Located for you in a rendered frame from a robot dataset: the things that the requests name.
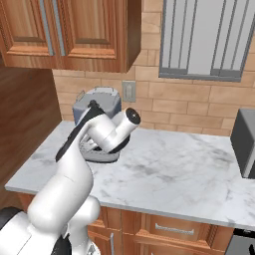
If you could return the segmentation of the grey wall socket plate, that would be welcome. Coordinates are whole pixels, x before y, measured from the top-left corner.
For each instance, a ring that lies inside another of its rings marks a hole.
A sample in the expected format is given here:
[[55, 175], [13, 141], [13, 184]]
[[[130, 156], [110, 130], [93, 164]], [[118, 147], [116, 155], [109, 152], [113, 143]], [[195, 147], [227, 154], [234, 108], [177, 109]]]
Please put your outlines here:
[[135, 81], [122, 81], [123, 86], [123, 101], [135, 102]]

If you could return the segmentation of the grey and black dishwasher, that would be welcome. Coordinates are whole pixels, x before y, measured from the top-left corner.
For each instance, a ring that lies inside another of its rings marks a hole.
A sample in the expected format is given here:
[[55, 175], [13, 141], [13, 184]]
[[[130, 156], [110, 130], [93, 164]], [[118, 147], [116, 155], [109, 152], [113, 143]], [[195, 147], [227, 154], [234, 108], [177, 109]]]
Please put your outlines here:
[[235, 228], [225, 255], [255, 255], [255, 231]]

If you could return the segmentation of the wooden drawer front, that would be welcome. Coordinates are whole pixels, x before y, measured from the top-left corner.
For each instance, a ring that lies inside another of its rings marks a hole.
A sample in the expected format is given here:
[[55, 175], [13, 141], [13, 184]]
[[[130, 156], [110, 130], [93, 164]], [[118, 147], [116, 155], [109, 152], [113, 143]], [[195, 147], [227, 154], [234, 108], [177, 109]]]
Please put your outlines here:
[[[205, 240], [211, 225], [207, 223], [201, 223], [196, 221], [177, 219], [173, 217], [144, 214], [142, 216], [144, 223], [144, 229], [151, 235], [159, 236], [162, 238], [173, 238], [181, 241], [191, 241], [196, 242], [200, 240]], [[174, 233], [164, 230], [157, 230], [154, 224], [157, 223], [161, 226], [180, 228], [184, 230], [194, 229], [194, 235], [186, 235], [180, 233]]]

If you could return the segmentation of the dark grey microwave oven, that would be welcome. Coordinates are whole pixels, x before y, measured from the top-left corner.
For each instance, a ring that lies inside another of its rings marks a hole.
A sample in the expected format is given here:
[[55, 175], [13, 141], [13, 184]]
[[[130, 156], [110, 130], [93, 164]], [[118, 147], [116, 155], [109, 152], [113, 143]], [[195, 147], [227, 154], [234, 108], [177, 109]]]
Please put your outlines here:
[[255, 110], [238, 110], [230, 140], [241, 176], [255, 179]]

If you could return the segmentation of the wooden wall cupboard door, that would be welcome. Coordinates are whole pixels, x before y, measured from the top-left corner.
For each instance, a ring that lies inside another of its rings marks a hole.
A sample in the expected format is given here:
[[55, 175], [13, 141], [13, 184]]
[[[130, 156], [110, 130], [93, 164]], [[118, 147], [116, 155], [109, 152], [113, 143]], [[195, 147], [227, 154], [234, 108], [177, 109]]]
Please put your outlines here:
[[7, 67], [57, 67], [52, 1], [44, 4], [54, 56], [49, 55], [39, 0], [0, 0], [0, 52]]
[[66, 56], [64, 70], [125, 73], [126, 0], [57, 0]]

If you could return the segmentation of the grey framed window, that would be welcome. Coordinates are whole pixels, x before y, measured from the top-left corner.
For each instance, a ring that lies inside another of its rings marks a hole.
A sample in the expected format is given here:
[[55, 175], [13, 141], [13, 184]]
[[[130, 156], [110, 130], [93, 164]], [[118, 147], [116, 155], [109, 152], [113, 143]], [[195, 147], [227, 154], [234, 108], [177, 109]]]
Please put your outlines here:
[[255, 31], [255, 0], [163, 0], [159, 75], [239, 82]]

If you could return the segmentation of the wooden base cupboard door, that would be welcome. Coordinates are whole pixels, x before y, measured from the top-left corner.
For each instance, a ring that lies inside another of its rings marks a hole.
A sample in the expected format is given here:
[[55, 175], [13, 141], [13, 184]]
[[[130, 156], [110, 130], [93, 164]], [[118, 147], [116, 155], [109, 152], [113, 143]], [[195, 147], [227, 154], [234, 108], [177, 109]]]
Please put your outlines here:
[[119, 230], [88, 227], [89, 236], [100, 249], [101, 255], [111, 255], [110, 235], [112, 232], [114, 233], [115, 255], [123, 255], [122, 234]]

